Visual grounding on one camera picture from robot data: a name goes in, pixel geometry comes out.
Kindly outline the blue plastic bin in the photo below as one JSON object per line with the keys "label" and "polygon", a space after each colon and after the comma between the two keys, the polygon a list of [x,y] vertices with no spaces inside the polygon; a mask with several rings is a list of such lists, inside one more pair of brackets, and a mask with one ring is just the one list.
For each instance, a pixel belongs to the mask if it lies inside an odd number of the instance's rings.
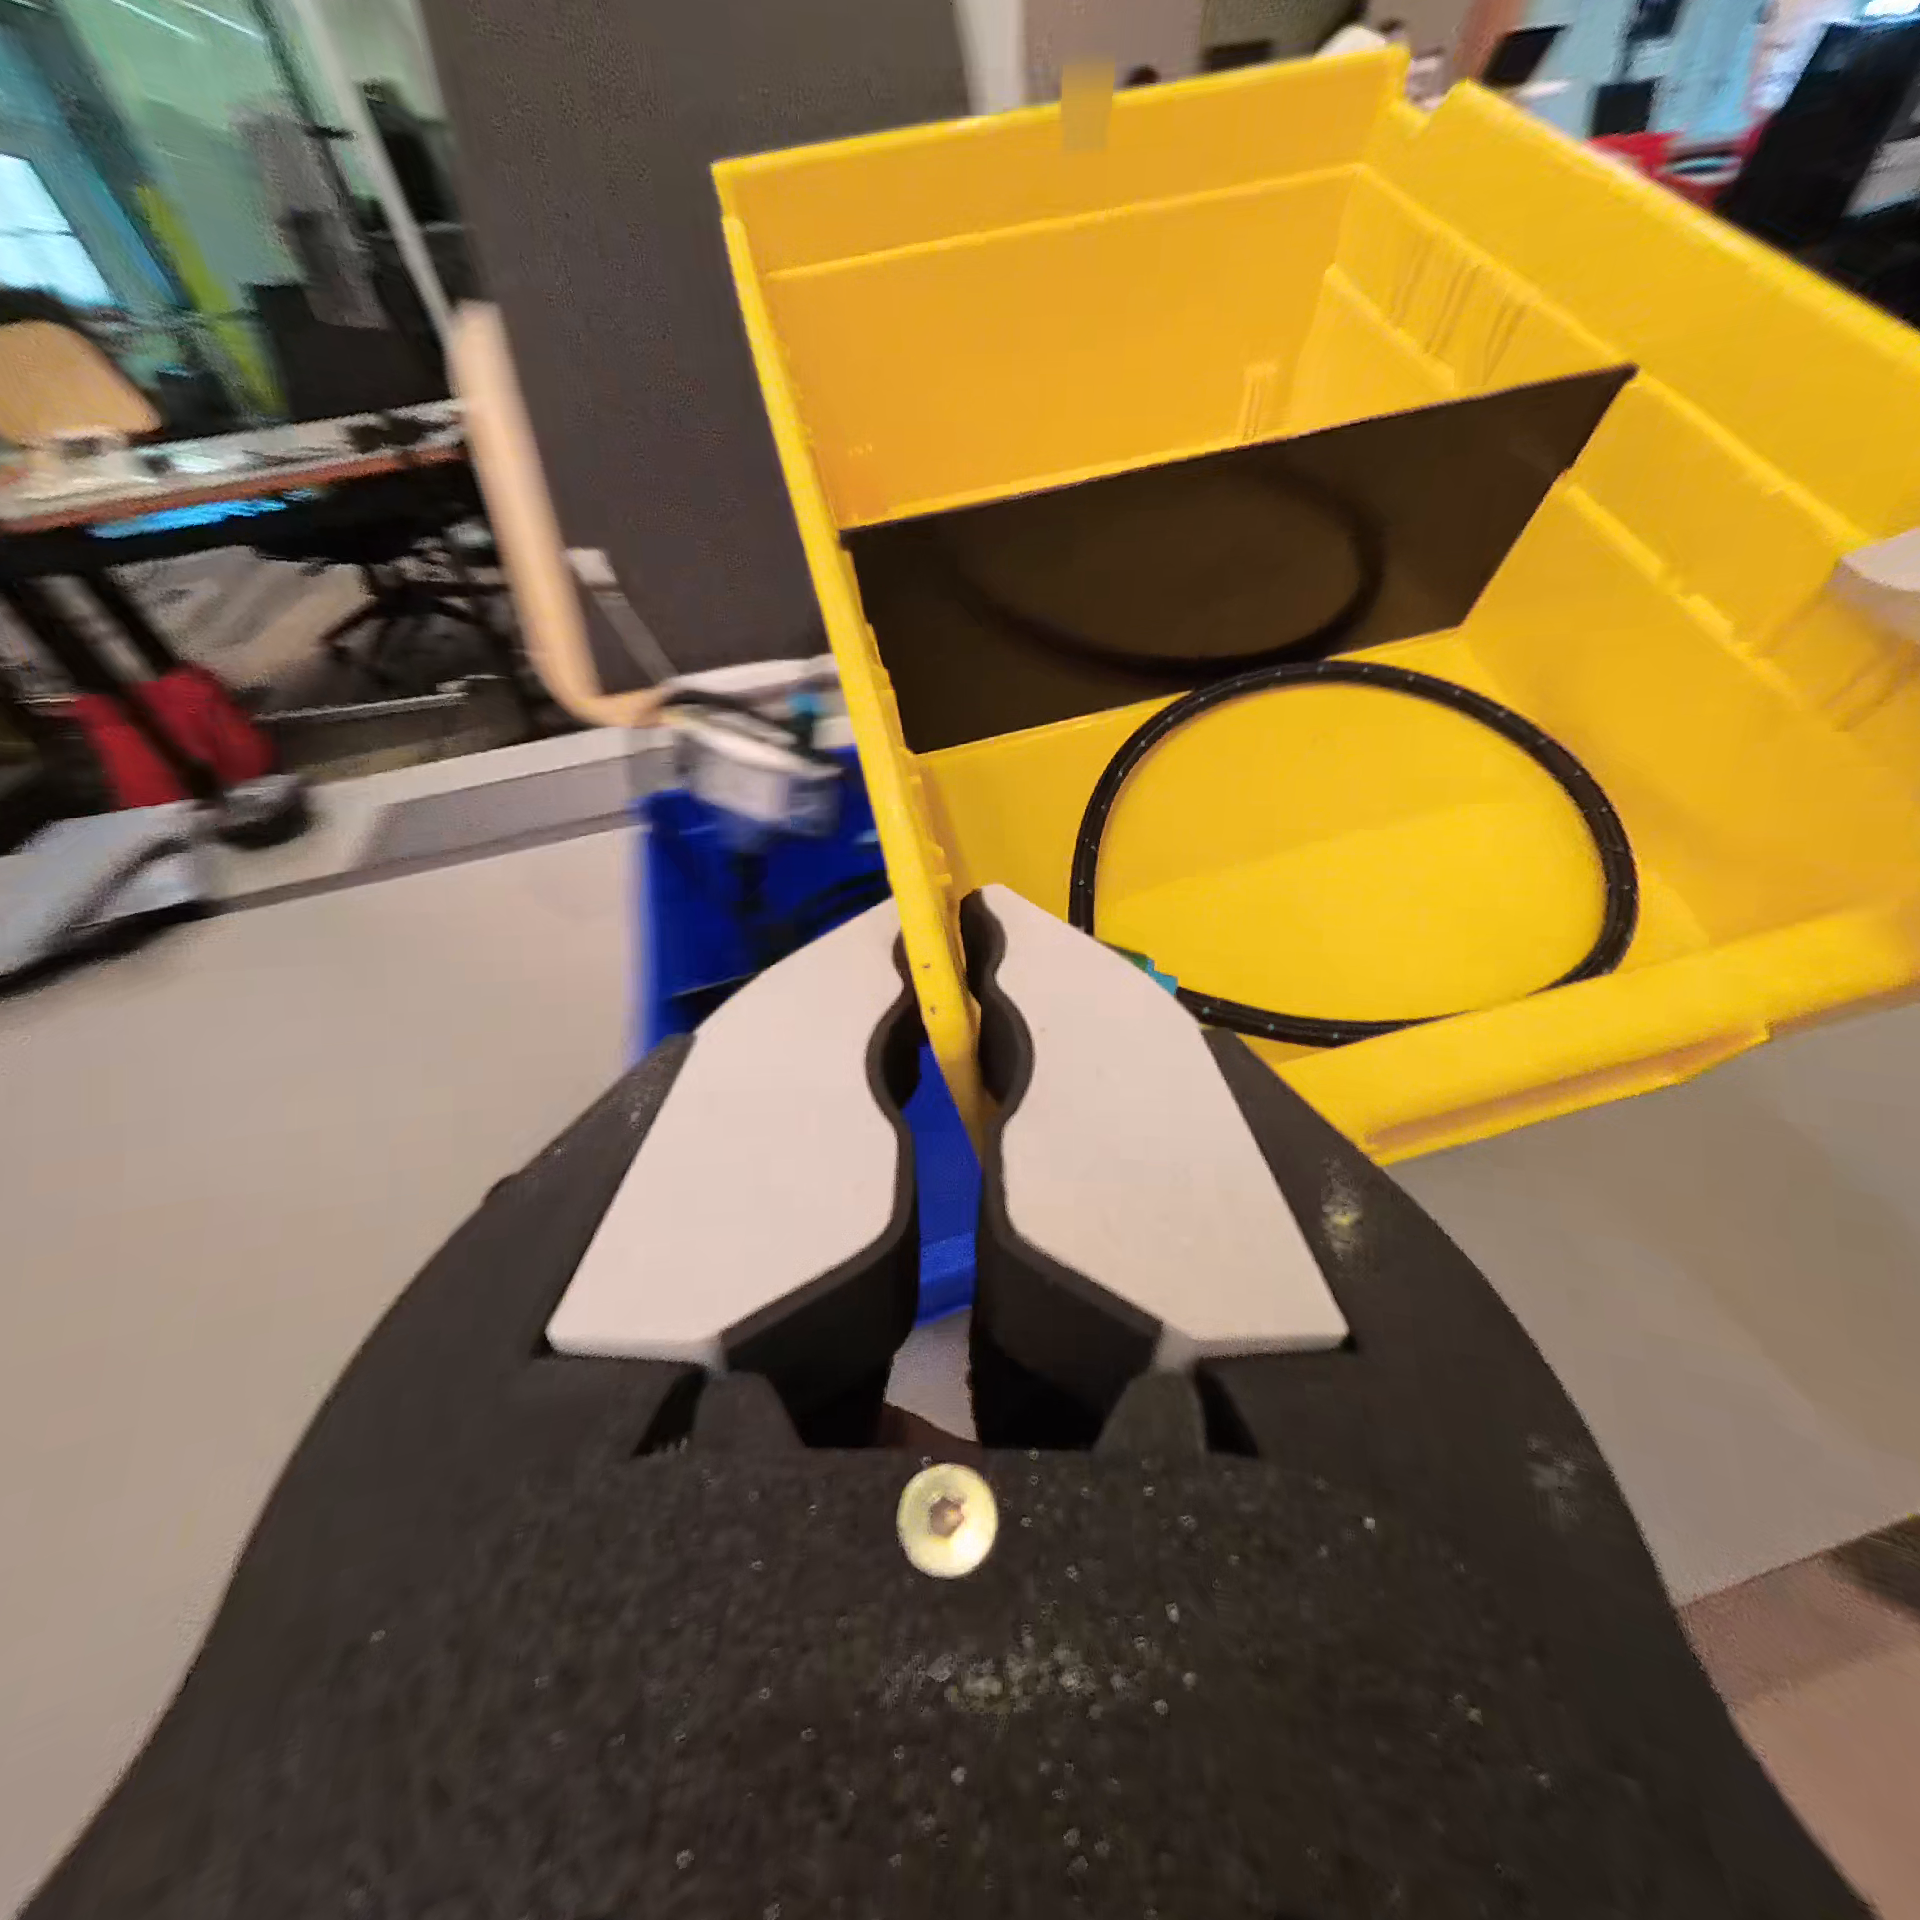
{"label": "blue plastic bin", "polygon": [[[645,833],[637,877],[635,1055],[696,1029],[796,948],[883,901],[890,883],[856,751],[829,722],[820,745],[835,789],[820,827],[748,824],[710,799],[714,777],[672,745],[662,783],[635,800]],[[931,1048],[906,1104],[919,1177],[919,1323],[973,1304],[980,1173]]]}

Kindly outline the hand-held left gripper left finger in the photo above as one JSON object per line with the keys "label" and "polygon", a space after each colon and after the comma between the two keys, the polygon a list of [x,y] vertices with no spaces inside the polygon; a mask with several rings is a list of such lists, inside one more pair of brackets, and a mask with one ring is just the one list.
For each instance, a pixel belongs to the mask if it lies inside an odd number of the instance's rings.
{"label": "hand-held left gripper left finger", "polygon": [[567,1357],[868,1375],[914,1323],[919,1084],[883,901],[685,1039],[543,1341]]}

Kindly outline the black braided cable green plugs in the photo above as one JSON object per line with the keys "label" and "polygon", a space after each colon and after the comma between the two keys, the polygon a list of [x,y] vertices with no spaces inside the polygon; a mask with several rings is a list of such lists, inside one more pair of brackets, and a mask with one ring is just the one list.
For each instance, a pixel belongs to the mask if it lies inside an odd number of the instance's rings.
{"label": "black braided cable green plugs", "polygon": [[[1498,737],[1546,772],[1571,802],[1588,834],[1599,877],[1599,922],[1584,955],[1565,973],[1533,992],[1573,988],[1608,977],[1620,968],[1640,923],[1640,874],[1622,818],[1588,768],[1539,724],[1488,696],[1420,669],[1348,656],[1246,668],[1214,683],[1190,688],[1148,716],[1106,761],[1079,817],[1067,872],[1067,923],[1072,928],[1098,940],[1098,868],[1106,829],[1125,786],[1146,768],[1148,760],[1167,745],[1178,732],[1196,724],[1216,709],[1296,688],[1376,691],[1387,697],[1453,714],[1476,729]],[[1160,988],[1200,1024],[1234,1033],[1240,1041],[1300,1049],[1344,1049],[1456,1017],[1332,1019],[1285,1015],[1250,1001],[1202,992],[1180,981],[1167,985],[1167,981],[1170,977],[1163,977]]]}

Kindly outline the red bag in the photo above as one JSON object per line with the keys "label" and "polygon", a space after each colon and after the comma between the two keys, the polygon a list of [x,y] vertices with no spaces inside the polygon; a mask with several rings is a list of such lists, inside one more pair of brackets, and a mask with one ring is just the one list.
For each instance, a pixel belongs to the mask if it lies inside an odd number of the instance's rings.
{"label": "red bag", "polygon": [[80,732],[108,810],[188,800],[180,777],[188,761],[221,786],[284,771],[270,732],[218,674],[197,664],[132,683],[128,703],[96,691],[76,693],[55,716]]}

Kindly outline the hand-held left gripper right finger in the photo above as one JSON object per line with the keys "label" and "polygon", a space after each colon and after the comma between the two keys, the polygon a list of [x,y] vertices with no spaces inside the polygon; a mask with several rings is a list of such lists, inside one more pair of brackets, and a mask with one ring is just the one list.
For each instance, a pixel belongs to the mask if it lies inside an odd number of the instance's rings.
{"label": "hand-held left gripper right finger", "polygon": [[963,928],[991,1098],[988,1339],[1022,1370],[1342,1347],[1330,1282],[1174,992],[1000,883],[965,901]]}

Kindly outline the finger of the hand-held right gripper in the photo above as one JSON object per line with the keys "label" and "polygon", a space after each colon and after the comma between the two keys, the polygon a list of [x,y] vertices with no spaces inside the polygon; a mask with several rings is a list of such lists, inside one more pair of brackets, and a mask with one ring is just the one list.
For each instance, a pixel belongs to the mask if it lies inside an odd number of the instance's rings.
{"label": "finger of the hand-held right gripper", "polygon": [[1855,547],[1832,570],[1832,597],[1879,632],[1918,648],[1920,531]]}

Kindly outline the cluttered work table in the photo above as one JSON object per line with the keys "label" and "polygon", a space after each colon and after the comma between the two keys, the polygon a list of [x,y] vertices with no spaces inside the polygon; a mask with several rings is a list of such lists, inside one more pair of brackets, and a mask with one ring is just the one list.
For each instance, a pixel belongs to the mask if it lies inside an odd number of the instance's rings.
{"label": "cluttered work table", "polygon": [[35,453],[4,455],[3,532],[39,537],[151,521],[167,512],[460,465],[463,457],[466,421],[456,401],[151,447],[77,434]]}

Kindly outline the black bin divider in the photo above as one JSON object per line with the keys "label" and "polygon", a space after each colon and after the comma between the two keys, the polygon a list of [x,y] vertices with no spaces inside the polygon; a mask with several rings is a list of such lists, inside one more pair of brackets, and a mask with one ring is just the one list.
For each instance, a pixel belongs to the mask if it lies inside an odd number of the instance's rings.
{"label": "black bin divider", "polygon": [[846,532],[906,745],[963,747],[1451,632],[1634,373]]}

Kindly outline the yellow plastic bin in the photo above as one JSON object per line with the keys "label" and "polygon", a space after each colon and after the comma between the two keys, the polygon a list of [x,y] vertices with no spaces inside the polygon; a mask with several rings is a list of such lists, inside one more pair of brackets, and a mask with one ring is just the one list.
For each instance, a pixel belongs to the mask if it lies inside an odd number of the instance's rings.
{"label": "yellow plastic bin", "polygon": [[1159,700],[906,745],[850,531],[1599,368],[1637,373],[1463,624],[1348,659],[1472,688],[1597,779],[1620,968],[1556,785],[1360,688],[1202,716],[1125,786],[1095,932],[1300,1017],[1240,1041],[1380,1160],[1667,1088],[1915,995],[1915,650],[1832,597],[1915,529],[1915,333],[1476,84],[1352,53],[720,160],[726,264],[901,913],[983,1123],[963,901],[1067,916],[1072,840]]}

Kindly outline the white electronic module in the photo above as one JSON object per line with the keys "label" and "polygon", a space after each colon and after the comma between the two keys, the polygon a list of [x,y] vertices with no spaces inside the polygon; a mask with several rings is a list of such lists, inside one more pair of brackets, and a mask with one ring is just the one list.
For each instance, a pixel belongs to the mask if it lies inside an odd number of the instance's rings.
{"label": "white electronic module", "polygon": [[693,693],[667,706],[667,722],[679,785],[740,833],[826,836],[842,824],[846,764],[804,716]]}

